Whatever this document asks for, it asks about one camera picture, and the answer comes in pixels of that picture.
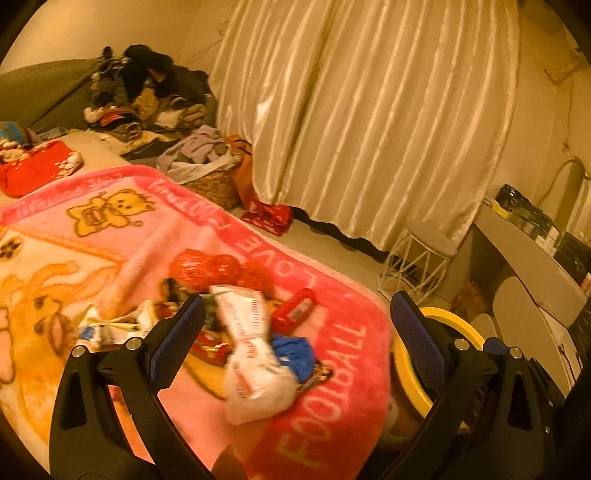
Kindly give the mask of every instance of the snack wrapper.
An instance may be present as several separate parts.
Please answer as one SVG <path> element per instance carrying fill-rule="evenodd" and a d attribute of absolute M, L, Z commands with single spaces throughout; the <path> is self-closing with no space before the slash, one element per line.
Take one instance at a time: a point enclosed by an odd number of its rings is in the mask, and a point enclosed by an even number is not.
<path fill-rule="evenodd" d="M 158 321 L 151 300 L 146 300 L 133 312 L 113 320 L 103 319 L 96 307 L 89 303 L 77 320 L 77 344 L 85 345 L 91 352 L 105 345 L 123 345 L 132 337 L 144 338 Z"/>

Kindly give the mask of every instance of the white plastic bag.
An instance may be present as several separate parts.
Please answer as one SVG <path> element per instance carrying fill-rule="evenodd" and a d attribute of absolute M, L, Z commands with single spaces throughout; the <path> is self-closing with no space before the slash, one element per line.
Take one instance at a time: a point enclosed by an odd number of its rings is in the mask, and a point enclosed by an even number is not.
<path fill-rule="evenodd" d="M 267 343 L 269 314 L 262 294 L 233 286 L 213 286 L 209 291 L 236 343 L 223 382 L 228 421 L 240 425 L 290 408 L 299 384 Z"/>

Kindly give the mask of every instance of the red packet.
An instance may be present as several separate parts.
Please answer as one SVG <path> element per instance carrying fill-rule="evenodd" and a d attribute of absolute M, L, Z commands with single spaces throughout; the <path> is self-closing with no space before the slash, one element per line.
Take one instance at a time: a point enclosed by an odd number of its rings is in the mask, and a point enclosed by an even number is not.
<path fill-rule="evenodd" d="M 317 305 L 311 288 L 302 288 L 271 314 L 271 328 L 275 333 L 288 336 L 308 318 Z"/>

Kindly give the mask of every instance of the bolt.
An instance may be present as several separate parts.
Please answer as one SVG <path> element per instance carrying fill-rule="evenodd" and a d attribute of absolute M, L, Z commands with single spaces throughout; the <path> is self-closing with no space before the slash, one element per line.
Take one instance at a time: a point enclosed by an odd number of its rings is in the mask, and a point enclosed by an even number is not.
<path fill-rule="evenodd" d="M 519 360 L 521 357 L 523 357 L 523 352 L 519 350 L 516 346 L 512 346 L 511 348 L 509 348 L 509 353 L 516 360 Z"/>
<path fill-rule="evenodd" d="M 84 352 L 86 352 L 86 348 L 82 345 L 78 345 L 74 347 L 74 349 L 72 350 L 72 356 L 74 358 L 78 358 L 81 357 L 84 354 Z"/>
<path fill-rule="evenodd" d="M 127 350 L 137 350 L 142 346 L 142 339 L 137 337 L 130 338 L 127 340 L 125 346 L 127 347 Z"/>
<path fill-rule="evenodd" d="M 453 344 L 461 352 L 465 352 L 466 350 L 468 350 L 470 348 L 470 344 L 468 343 L 468 340 L 463 339 L 463 338 L 456 339 L 456 341 L 453 342 Z"/>

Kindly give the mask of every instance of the blue cloth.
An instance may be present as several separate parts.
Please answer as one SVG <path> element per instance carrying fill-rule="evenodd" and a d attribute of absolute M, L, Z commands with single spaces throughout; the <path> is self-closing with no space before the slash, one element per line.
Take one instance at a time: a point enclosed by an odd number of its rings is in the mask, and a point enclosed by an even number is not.
<path fill-rule="evenodd" d="M 271 346 L 281 364 L 291 368 L 299 383 L 312 376 L 316 359 L 308 339 L 284 337 L 275 333 Z"/>

